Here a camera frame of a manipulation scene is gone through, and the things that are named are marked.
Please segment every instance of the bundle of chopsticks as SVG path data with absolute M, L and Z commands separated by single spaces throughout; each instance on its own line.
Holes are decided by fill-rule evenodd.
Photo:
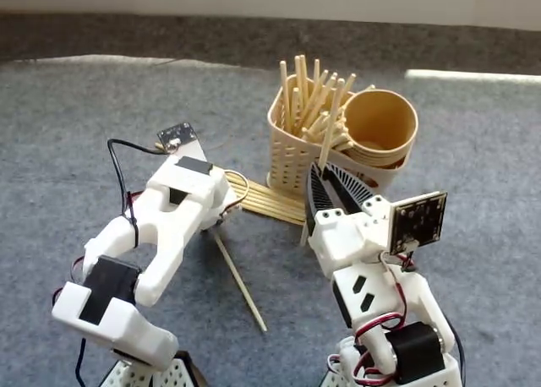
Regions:
M 331 76 L 329 70 L 321 73 L 320 60 L 315 59 L 314 78 L 310 80 L 304 55 L 295 57 L 293 84 L 287 82 L 287 64 L 283 60 L 280 62 L 280 75 L 283 104 L 280 128 L 313 144 L 323 144 L 325 134 L 330 131 L 330 148 L 338 151 L 352 148 L 353 142 L 347 134 L 343 106 L 357 76 L 351 74 L 347 81 L 344 81 L 338 78 L 338 73 Z M 331 115 L 332 110 L 329 108 L 330 97 L 332 104 L 337 104 L 335 115 Z
M 230 172 L 227 172 L 226 175 L 227 181 L 237 196 L 241 197 L 246 191 L 246 183 L 238 175 Z M 248 195 L 241 203 L 245 210 L 295 225 L 304 223 L 305 214 L 302 201 L 291 199 L 251 180 L 248 180 L 248 183 Z

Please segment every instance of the cable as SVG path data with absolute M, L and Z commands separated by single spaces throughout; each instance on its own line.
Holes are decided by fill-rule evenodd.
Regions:
M 358 341 L 358 338 L 360 338 L 363 334 L 371 330 L 372 328 L 375 328 L 378 325 L 382 325 L 385 322 L 391 321 L 392 319 L 401 319 L 402 314 L 401 313 L 384 313 L 383 315 L 380 315 L 379 317 L 376 317 L 363 326 L 361 326 L 357 332 L 355 332 L 355 342 Z
M 121 144 L 122 146 L 127 146 L 132 149 L 140 150 L 141 152 L 147 153 L 149 155 L 167 155 L 167 153 L 164 152 L 163 150 L 148 149 L 148 148 L 145 148 L 144 146 L 133 144 L 123 139 L 111 138 L 107 141 L 107 148 L 109 149 L 109 155 L 111 155 L 112 165 L 114 166 L 115 172 L 117 173 L 118 185 L 120 186 L 120 196 L 122 198 L 122 207 L 121 207 L 122 209 L 120 211 L 120 215 L 126 218 L 134 227 L 134 232 L 135 232 L 134 248 L 137 248 L 139 246 L 139 228 L 137 227 L 137 220 L 135 219 L 135 215 L 134 215 L 133 197 L 135 196 L 126 190 L 126 182 L 124 181 L 124 175 L 122 174 L 122 168 L 120 167 L 120 162 L 118 161 L 117 154 L 115 153 L 115 150 L 113 148 L 114 144 Z M 129 218 L 126 216 L 127 208 L 129 208 L 129 213 L 130 213 Z
M 402 284 L 400 284 L 400 282 L 396 278 L 395 273 L 392 271 L 391 267 L 389 267 L 389 264 L 385 261 L 384 255 L 385 255 L 385 252 L 380 253 L 380 256 L 379 256 L 380 262 L 381 262 L 382 265 L 384 265 L 385 269 L 389 273 L 391 273 L 392 278 L 395 280 L 396 291 L 398 292 L 398 295 L 399 295 L 400 299 L 402 300 L 402 304 L 404 305 L 404 312 L 403 312 L 402 317 L 401 317 L 400 321 L 398 322 L 398 324 L 396 324 L 395 326 L 393 326 L 391 328 L 388 328 L 388 327 L 385 327 L 385 326 L 383 328 L 385 330 L 399 330 L 406 323 L 406 316 L 407 316 L 406 294 L 404 294 L 404 289 L 402 288 Z
M 60 294 L 60 292 L 62 292 L 64 287 L 60 287 L 60 288 L 57 288 L 53 293 L 52 293 L 52 306 L 54 307 L 54 304 L 57 302 L 57 297 L 58 297 L 58 294 Z
M 79 349 L 79 357 L 77 358 L 77 364 L 75 365 L 75 378 L 79 382 L 80 387 L 86 387 L 83 378 L 81 377 L 81 366 L 83 359 L 85 358 L 86 339 L 81 339 L 81 348 Z
M 127 195 L 126 195 L 127 193 L 126 183 L 124 181 L 124 175 L 122 174 L 120 162 L 118 161 L 117 154 L 115 153 L 115 150 L 113 147 L 114 144 L 121 144 L 122 146 L 127 146 L 132 149 L 140 150 L 141 152 L 147 153 L 149 155 L 167 155 L 167 153 L 164 152 L 163 150 L 148 149 L 148 148 L 145 148 L 144 146 L 133 144 L 123 139 L 111 138 L 107 141 L 107 148 L 109 149 L 109 155 L 111 155 L 112 165 L 115 168 L 115 172 L 117 173 L 118 184 L 120 185 L 120 195 L 122 197 L 122 210 L 120 213 L 123 215 L 126 211 L 126 207 L 128 203 Z
M 232 203 L 229 203 L 228 205 L 226 205 L 226 208 L 223 209 L 223 212 L 221 213 L 221 215 L 228 212 L 235 205 L 238 205 L 238 204 L 242 203 L 246 199 L 246 197 L 248 197 L 248 193 L 250 191 L 250 183 L 249 183 L 248 179 L 242 173 L 239 173 L 239 172 L 234 171 L 234 170 L 224 170 L 224 172 L 225 173 L 231 173 L 231 174 L 234 174 L 235 176 L 240 177 L 244 181 L 244 184 L 246 185 L 246 190 L 244 190 L 244 194 L 242 196 L 237 198 Z
M 340 355 L 329 355 L 327 357 L 327 368 L 331 373 L 338 374 L 338 370 L 333 366 L 334 364 L 340 363 Z
M 443 313 L 443 316 L 445 317 L 445 320 L 447 321 L 447 324 L 449 324 L 449 328 L 451 328 L 451 332 L 455 336 L 456 340 L 456 347 L 458 348 L 458 358 L 460 359 L 460 380 L 462 381 L 462 387 L 466 387 L 466 353 L 464 352 L 464 345 L 462 344 L 462 341 L 460 339 L 460 336 L 458 335 L 458 332 L 456 332 L 455 327 Z
M 355 366 L 355 369 L 352 372 L 352 378 L 355 384 L 358 385 L 364 385 L 364 386 L 383 386 L 387 383 L 389 383 L 392 378 L 394 377 L 394 374 L 388 374 L 385 377 L 382 377 L 380 379 L 366 379 L 364 376 L 367 374 L 369 375 L 381 375 L 381 372 L 377 368 L 365 368 L 364 369 L 364 376 L 362 378 L 358 377 L 358 373 L 361 371 L 361 368 L 364 365 L 364 361 L 370 357 L 369 352 L 365 352 L 361 355 L 360 359 L 358 360 L 357 366 Z
M 85 259 L 85 256 L 79 256 L 76 260 L 74 260 L 74 262 L 72 263 L 71 265 L 71 269 L 69 270 L 69 277 L 71 278 L 71 281 L 73 283 L 76 283 L 77 281 L 75 281 L 75 273 L 74 273 L 74 270 L 75 268 L 77 267 L 77 264 L 79 264 L 80 262 L 82 262 L 83 260 Z

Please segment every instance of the white plastic basket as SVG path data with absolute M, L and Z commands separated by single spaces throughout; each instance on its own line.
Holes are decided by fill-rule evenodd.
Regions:
M 290 89 L 295 84 L 294 81 L 295 75 L 287 78 Z M 270 170 L 267 174 L 267 185 L 290 197 L 301 198 L 304 193 L 306 172 L 310 163 L 320 156 L 321 146 L 306 142 L 279 128 L 277 123 L 281 122 L 283 115 L 281 92 L 282 88 L 278 91 L 267 113 L 270 130 Z M 366 166 L 335 150 L 329 152 L 328 161 L 347 169 L 361 178 L 374 191 L 382 193 L 391 184 L 396 174 L 406 166 L 409 155 L 410 152 L 407 153 L 402 164 L 394 169 Z

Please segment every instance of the black wire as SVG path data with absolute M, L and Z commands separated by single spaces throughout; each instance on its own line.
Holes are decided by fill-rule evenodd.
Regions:
M 456 332 L 455 327 L 449 318 L 447 318 L 447 315 L 443 313 L 443 316 L 447 320 L 447 324 L 449 324 L 449 328 L 451 328 L 451 332 L 455 336 L 456 347 L 458 348 L 458 357 L 460 359 L 460 379 L 462 381 L 462 387 L 466 387 L 466 353 L 464 352 L 464 345 L 462 344 L 460 336 L 458 335 L 458 332 Z
M 109 155 L 111 155 L 112 165 L 115 168 L 117 173 L 118 184 L 120 185 L 120 196 L 122 197 L 122 209 L 120 215 L 125 217 L 134 227 L 135 232 L 135 242 L 134 248 L 139 246 L 139 228 L 137 227 L 137 220 L 134 215 L 134 206 L 132 204 L 132 196 L 129 191 L 126 190 L 126 182 L 124 181 L 124 175 L 122 174 L 122 168 L 120 167 L 120 162 L 118 161 L 117 154 L 113 148 L 114 144 L 121 144 L 122 146 L 128 146 L 129 148 L 140 150 L 141 152 L 147 153 L 149 155 L 167 155 L 166 152 L 162 150 L 148 149 L 144 146 L 138 144 L 133 144 L 123 139 L 111 138 L 107 141 L 107 148 L 109 149 Z M 126 216 L 126 208 L 129 208 L 130 217 Z
M 86 339 L 81 339 L 81 348 L 79 349 L 79 357 L 77 358 L 77 364 L 75 365 L 75 378 L 79 382 L 80 387 L 86 387 L 83 378 L 81 377 L 81 365 L 83 364 L 83 359 L 85 358 L 85 348 L 86 348 Z
M 112 165 L 115 168 L 115 172 L 117 173 L 118 184 L 120 185 L 120 195 L 122 197 L 122 210 L 120 213 L 124 215 L 127 208 L 127 203 L 128 203 L 126 182 L 124 181 L 124 175 L 122 174 L 122 169 L 120 168 L 120 162 L 118 161 L 117 154 L 115 153 L 115 150 L 113 148 L 114 144 L 121 144 L 122 146 L 127 146 L 132 149 L 140 150 L 141 152 L 147 153 L 149 155 L 166 155 L 167 153 L 163 152 L 162 150 L 148 149 L 148 148 L 145 148 L 144 146 L 133 144 L 123 139 L 111 138 L 107 141 L 107 148 L 109 149 L 109 155 L 111 155 Z
M 134 248 L 137 248 L 139 246 L 139 227 L 137 226 L 137 219 L 135 218 L 135 214 L 134 214 L 134 203 L 132 202 L 132 194 L 128 191 L 127 195 L 128 195 L 129 218 L 126 217 L 126 219 L 134 227 L 134 233 L 135 233 Z
M 62 291 L 63 287 L 58 288 L 55 290 L 55 292 L 52 294 L 52 306 L 54 307 L 55 302 L 57 301 L 58 294 Z

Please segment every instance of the carpet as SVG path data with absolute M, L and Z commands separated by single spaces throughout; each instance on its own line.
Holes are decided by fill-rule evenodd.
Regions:
M 52 321 L 51 293 L 119 212 L 107 138 L 152 146 L 158 130 L 190 121 L 210 161 L 263 183 L 278 61 L 304 52 L 340 75 L 357 73 L 358 90 L 375 84 L 414 104 L 412 158 L 384 196 L 449 192 L 442 238 L 419 249 L 416 263 L 464 342 L 468 385 L 536 385 L 540 43 L 540 33 L 468 27 L 0 17 L 1 384 L 76 385 L 80 338 Z M 133 190 L 161 164 L 132 150 L 118 155 Z M 264 335 L 205 235 L 192 239 L 157 305 L 141 311 L 178 336 L 211 385 L 316 386 L 348 330 L 299 235 L 245 212 L 223 227 Z M 128 259 L 148 264 L 152 253 L 144 245 Z M 112 363 L 90 344 L 87 385 Z

